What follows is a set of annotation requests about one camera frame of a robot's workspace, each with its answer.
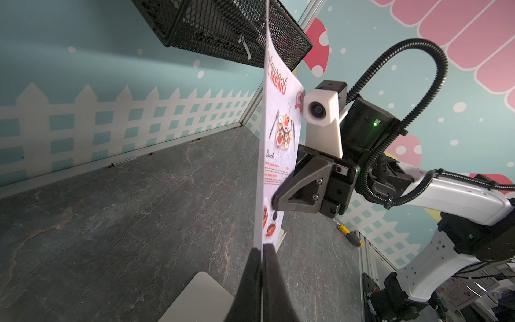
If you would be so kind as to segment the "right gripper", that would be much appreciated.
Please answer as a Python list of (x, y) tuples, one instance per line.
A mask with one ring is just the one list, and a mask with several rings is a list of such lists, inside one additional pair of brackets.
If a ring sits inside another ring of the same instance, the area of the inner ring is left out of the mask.
[(349, 206), (359, 170), (354, 162), (299, 146), (295, 170), (275, 192), (272, 208), (335, 219)]

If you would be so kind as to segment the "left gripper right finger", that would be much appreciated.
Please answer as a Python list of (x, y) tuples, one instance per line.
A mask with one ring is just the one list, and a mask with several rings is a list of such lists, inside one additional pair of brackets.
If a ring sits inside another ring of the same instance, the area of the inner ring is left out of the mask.
[(290, 297), (273, 244), (263, 246), (262, 320), (300, 321)]

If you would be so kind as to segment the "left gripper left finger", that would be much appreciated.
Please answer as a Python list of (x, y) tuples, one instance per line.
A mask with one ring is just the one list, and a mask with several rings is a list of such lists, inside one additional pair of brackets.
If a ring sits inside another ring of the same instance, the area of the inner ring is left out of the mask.
[(233, 304), (225, 322), (261, 321), (262, 256), (257, 248), (249, 253)]

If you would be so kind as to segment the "restaurant special menu sheet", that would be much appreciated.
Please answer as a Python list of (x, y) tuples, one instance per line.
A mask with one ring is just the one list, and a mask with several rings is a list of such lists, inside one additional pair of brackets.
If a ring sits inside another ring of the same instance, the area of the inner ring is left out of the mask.
[(304, 87), (277, 52), (273, 36), (285, 38), (286, 28), (273, 14), (275, 1), (266, 1), (266, 48), (260, 141), (258, 144), (256, 208), (253, 246), (276, 246), (284, 213), (273, 200), (293, 173), (303, 123)]

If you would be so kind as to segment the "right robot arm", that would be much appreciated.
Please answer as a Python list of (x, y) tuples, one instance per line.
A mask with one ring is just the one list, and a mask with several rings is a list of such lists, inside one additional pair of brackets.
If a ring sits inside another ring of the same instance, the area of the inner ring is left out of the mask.
[[(394, 56), (426, 52), (436, 75), (421, 101), (404, 118), (366, 101), (360, 92)], [(301, 105), (309, 124), (296, 168), (271, 199), (277, 211), (344, 213), (353, 193), (386, 209), (401, 205), (438, 211), (442, 219), (429, 245), (382, 286), (363, 276), (366, 321), (410, 321), (430, 303), (436, 289), (464, 276), (477, 263), (505, 262), (514, 256), (513, 185), (478, 174), (421, 170), (387, 157), (386, 149), (422, 114), (443, 86), (448, 60), (435, 43), (411, 38), (387, 49), (349, 87), (323, 81)]]

